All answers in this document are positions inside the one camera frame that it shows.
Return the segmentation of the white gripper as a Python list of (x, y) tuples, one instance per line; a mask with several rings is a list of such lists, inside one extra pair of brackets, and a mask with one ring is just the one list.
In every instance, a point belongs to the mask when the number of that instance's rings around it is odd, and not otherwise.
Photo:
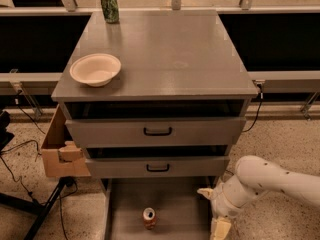
[(210, 200), (215, 217), (211, 221), (210, 240), (225, 240), (236, 218), (254, 199), (254, 190), (242, 184), (237, 176), (211, 188), (199, 188), (197, 193)]

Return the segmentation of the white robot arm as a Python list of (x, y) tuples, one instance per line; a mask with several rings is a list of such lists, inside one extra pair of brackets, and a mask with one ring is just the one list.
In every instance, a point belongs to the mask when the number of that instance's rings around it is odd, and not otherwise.
[(271, 191), (320, 207), (319, 176), (292, 172), (258, 156), (243, 156), (236, 162), (234, 175), (226, 182), (197, 190), (211, 204), (210, 240), (225, 240), (231, 220), (251, 202)]

